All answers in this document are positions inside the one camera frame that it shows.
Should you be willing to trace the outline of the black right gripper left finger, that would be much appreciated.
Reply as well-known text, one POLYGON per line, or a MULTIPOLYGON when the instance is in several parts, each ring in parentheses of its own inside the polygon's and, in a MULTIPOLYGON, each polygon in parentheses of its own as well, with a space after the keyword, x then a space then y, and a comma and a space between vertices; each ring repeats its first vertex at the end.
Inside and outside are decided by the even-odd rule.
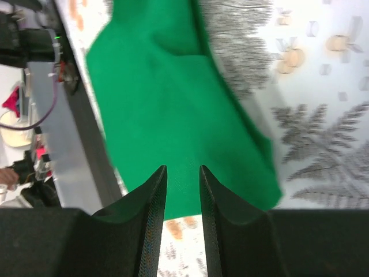
POLYGON ((167 168, 88 215, 75 208, 2 208, 2 276, 156 276, 167 168))

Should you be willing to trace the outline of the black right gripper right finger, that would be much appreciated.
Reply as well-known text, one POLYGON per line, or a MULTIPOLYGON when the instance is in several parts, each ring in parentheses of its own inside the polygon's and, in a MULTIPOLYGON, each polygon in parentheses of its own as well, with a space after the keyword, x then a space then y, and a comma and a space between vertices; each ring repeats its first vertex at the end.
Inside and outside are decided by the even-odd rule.
POLYGON ((209 276, 367 276, 368 211, 262 211, 199 173, 209 276))

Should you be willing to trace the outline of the green t shirt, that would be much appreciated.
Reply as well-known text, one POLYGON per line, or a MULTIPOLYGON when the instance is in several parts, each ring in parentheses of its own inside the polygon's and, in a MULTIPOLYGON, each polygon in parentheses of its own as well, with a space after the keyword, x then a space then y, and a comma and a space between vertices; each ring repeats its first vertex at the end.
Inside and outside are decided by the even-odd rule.
POLYGON ((128 190, 167 167, 166 220, 200 214, 203 165, 255 207, 276 206, 272 144, 216 68, 197 1, 115 1, 86 63, 128 190))

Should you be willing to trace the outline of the floral patterned table mat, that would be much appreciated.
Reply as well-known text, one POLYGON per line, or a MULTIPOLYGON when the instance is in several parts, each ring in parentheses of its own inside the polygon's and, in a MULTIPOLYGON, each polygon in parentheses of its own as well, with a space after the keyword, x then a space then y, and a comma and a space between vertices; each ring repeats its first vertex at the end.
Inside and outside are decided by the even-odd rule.
MULTIPOLYGON (((115 1, 63 1, 82 81, 115 1)), ((270 140, 274 208, 368 208, 368 2, 197 1, 216 68, 270 140)), ((201 213, 164 220, 158 276, 208 276, 201 213)))

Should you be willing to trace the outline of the aluminium frame rail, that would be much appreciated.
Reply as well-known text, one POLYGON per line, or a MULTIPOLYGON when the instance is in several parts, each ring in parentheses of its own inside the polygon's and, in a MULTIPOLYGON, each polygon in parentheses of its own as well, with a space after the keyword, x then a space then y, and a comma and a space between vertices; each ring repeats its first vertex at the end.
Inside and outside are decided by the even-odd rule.
POLYGON ((93 214, 122 195, 66 32, 63 3, 42 1, 42 12, 53 33, 59 35, 76 80, 57 84, 50 76, 52 63, 30 62, 32 99, 37 115, 42 117, 50 109, 53 93, 57 93, 57 103, 40 127, 59 200, 64 208, 93 214))

